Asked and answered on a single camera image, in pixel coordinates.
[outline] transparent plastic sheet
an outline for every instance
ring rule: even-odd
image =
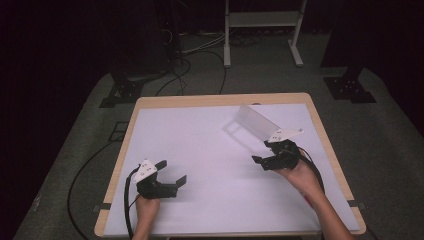
[[[280,129],[275,123],[247,105],[240,106],[235,116],[235,121],[261,141],[268,140]]]

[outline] metal stand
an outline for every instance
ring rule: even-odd
[[[351,65],[342,77],[324,78],[331,95],[336,100],[349,99],[352,103],[375,103],[370,92],[365,91],[358,81],[363,66]]]
[[[294,35],[290,39],[289,47],[297,67],[302,67],[303,62],[297,50],[296,44],[302,25],[303,15],[307,0],[302,0],[299,11],[285,12],[237,12],[230,13],[229,0],[225,0],[225,44],[224,66],[231,66],[230,57],[230,27],[278,27],[294,26]]]

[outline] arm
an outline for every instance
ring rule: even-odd
[[[311,201],[326,240],[354,239],[321,190],[315,174],[306,163],[299,161],[293,170],[279,169],[274,171],[284,176]]]
[[[132,239],[147,240],[159,211],[160,199],[145,199],[140,196],[136,200],[136,206],[138,222]]]

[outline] cable on floor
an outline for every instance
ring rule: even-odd
[[[77,181],[79,175],[81,174],[81,172],[85,169],[85,167],[99,154],[101,153],[103,150],[105,150],[107,147],[109,147],[112,143],[115,142],[119,142],[118,140],[122,139],[123,136],[125,135],[125,133],[122,136],[119,136],[113,140],[109,140],[109,142],[104,145],[102,148],[100,148],[97,152],[95,152],[85,163],[84,165],[79,169],[78,173],[75,175],[74,179],[72,180],[71,186],[69,188],[68,191],[68,198],[66,201],[66,208],[67,208],[67,212],[68,212],[68,216],[69,219],[71,220],[72,226],[74,227],[74,229],[78,232],[78,234],[85,240],[88,240],[88,237],[84,235],[84,233],[81,231],[81,229],[78,227],[77,223],[75,222],[74,217],[72,216],[72,212],[71,212],[71,196],[72,196],[72,190],[74,188],[75,182]]]

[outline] dark background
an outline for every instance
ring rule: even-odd
[[[151,48],[152,42],[143,40],[142,33],[133,34],[131,27],[120,32],[128,27],[125,24],[137,23],[137,19],[124,19],[122,16],[131,14],[125,7],[118,12],[117,2],[1,2],[2,239],[15,234],[85,100],[111,64],[133,63],[154,71],[165,68],[163,49]],[[135,10],[140,3],[151,4],[147,0],[121,2],[138,4]],[[224,1],[184,3],[177,5],[180,31],[223,31]],[[168,2],[156,6],[156,24],[169,28],[169,11],[161,4],[167,6]],[[232,0],[231,9],[298,8],[296,2],[283,4],[275,0]],[[383,79],[423,133],[423,12],[422,1],[309,0],[302,32],[333,30],[322,67],[360,62]],[[159,31],[154,23],[143,22],[146,24],[135,25],[148,28],[152,36],[160,35],[153,34]],[[129,47],[134,36],[135,41],[147,43],[141,49]],[[145,59],[155,56],[160,57],[149,66]]]

